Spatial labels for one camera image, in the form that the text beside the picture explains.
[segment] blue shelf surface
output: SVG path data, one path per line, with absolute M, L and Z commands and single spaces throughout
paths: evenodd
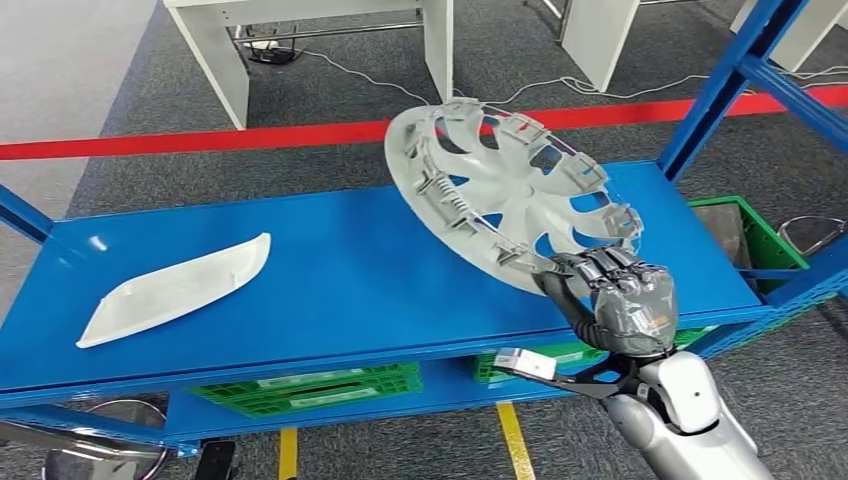
M 588 364 L 560 369 L 575 373 Z M 420 393 L 322 407 L 264 418 L 248 418 L 219 407 L 209 400 L 185 391 L 170 392 L 165 438 L 181 442 L 214 436 L 276 430 L 283 427 L 309 427 L 389 417 L 421 415 L 461 408 L 483 407 L 500 401 L 541 400 L 571 395 L 568 392 L 513 379 L 490 384 L 477 383 L 463 358 L 421 362 Z
M 674 275 L 684 328 L 769 308 L 654 162 L 605 168 L 643 219 L 641 255 Z M 261 232 L 271 254 L 242 289 L 146 332 L 74 345 L 114 286 Z M 462 260 L 393 187 L 71 219 L 52 230 L 0 329 L 0 407 L 43 403 L 51 389 L 105 395 L 117 392 L 107 382 L 143 391 L 165 376 L 170 387 L 215 383 L 226 369 L 256 378 L 569 335 L 549 300 Z

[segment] white curved plastic piece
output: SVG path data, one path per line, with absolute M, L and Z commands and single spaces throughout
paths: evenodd
M 424 225 L 517 288 L 542 294 L 531 274 L 556 269 L 555 253 L 638 250 L 641 220 L 614 201 L 606 172 L 529 117 L 455 97 L 398 115 L 384 146 L 392 179 Z
M 238 290 L 265 266 L 271 234 L 132 278 L 100 300 L 77 347 L 153 328 Z

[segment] white table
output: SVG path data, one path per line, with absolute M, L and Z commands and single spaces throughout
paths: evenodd
M 164 0 L 164 4 L 233 125 L 242 130 L 247 126 L 250 82 L 226 27 L 421 9 L 425 61 L 439 95 L 447 101 L 453 90 L 453 1 Z
M 757 0 L 747 0 L 742 5 L 730 25 L 732 31 L 739 31 L 756 3 Z M 771 60 L 797 72 L 837 22 L 848 28 L 848 0 L 810 0 L 771 52 Z
M 742 26 L 756 1 L 747 0 L 734 19 L 731 30 L 736 32 Z M 640 4 L 647 6 L 652 3 L 662 2 L 566 0 L 566 8 L 561 14 L 551 4 L 548 3 L 548 6 L 560 17 L 565 16 L 560 38 L 562 48 L 589 82 L 605 92 L 636 10 Z M 848 0 L 810 0 L 775 48 L 771 59 L 786 70 L 797 71 L 837 21 L 848 28 Z

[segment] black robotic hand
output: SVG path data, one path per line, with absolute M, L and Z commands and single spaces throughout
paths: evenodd
M 562 272 L 536 274 L 536 281 L 584 343 L 633 357 L 672 348 L 678 310 L 665 267 L 648 265 L 620 247 L 558 254 L 553 260 Z M 589 292 L 591 310 L 574 291 Z

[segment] white desk leg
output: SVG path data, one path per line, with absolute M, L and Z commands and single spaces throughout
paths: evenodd
M 756 0 L 748 0 L 742 5 L 730 25 L 732 31 L 739 31 L 755 3 Z M 771 52 L 771 59 L 790 72 L 797 72 L 837 20 L 843 18 L 848 24 L 848 18 L 843 17 L 846 12 L 848 0 L 810 0 Z
M 562 48 L 599 91 L 607 91 L 639 0 L 571 0 Z
M 424 57 L 442 101 L 453 96 L 453 0 L 423 0 Z
M 200 7 L 169 8 L 180 33 L 239 130 L 247 127 L 250 81 L 229 33 Z

